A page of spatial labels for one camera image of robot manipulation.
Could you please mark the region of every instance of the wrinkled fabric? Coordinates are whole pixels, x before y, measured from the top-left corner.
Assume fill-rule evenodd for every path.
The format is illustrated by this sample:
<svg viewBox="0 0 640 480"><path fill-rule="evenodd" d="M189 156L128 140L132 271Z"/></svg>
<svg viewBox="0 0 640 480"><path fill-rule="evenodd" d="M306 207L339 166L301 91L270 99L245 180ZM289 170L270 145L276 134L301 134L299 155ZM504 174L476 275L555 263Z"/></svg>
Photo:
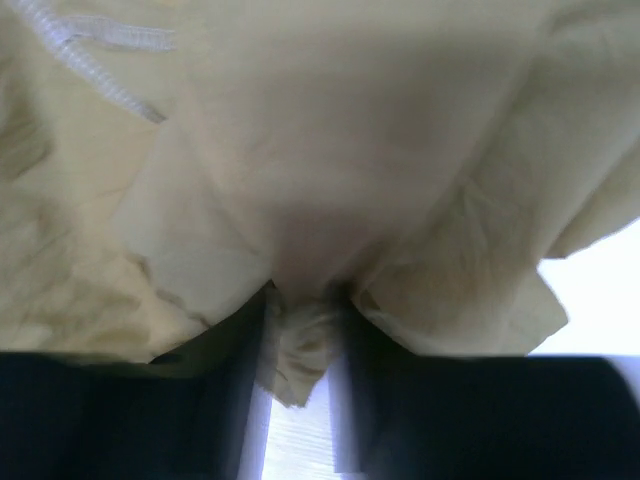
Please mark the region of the wrinkled fabric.
<svg viewBox="0 0 640 480"><path fill-rule="evenodd" d="M105 229L154 128L0 23L0 348L149 361L202 331Z"/></svg>
<svg viewBox="0 0 640 480"><path fill-rule="evenodd" d="M171 312L162 326L129 311L122 322L179 344L273 279L264 382L286 404L304 404L336 353L329 287L351 285L355 305L418 354L524 354L566 322L540 259L640 211L634 1L57 8L178 34L167 56L92 50L168 116L157 132L34 54L56 157L95 166L59 176L80 192L65 211L98 232L92 248L110 240L115 211L156 295L140 272L127 277ZM33 185L49 190L49 178ZM164 348L126 335L126 348L85 345L81 329L41 323L77 351L136 360ZM13 338L3 348L28 336Z"/></svg>

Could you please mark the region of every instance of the black object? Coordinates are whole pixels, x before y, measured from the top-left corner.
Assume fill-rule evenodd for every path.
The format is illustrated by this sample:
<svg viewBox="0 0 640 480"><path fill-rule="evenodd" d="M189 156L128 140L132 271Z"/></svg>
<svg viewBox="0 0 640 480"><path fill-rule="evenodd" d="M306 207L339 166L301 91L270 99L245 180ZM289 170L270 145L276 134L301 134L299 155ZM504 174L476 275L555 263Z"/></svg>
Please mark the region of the black object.
<svg viewBox="0 0 640 480"><path fill-rule="evenodd" d="M418 357L344 312L352 388L340 397L352 405L341 416L354 430L338 444L345 470L368 480L640 478L640 412L606 360Z"/></svg>
<svg viewBox="0 0 640 480"><path fill-rule="evenodd" d="M235 480L264 309L144 368L0 355L0 479Z"/></svg>

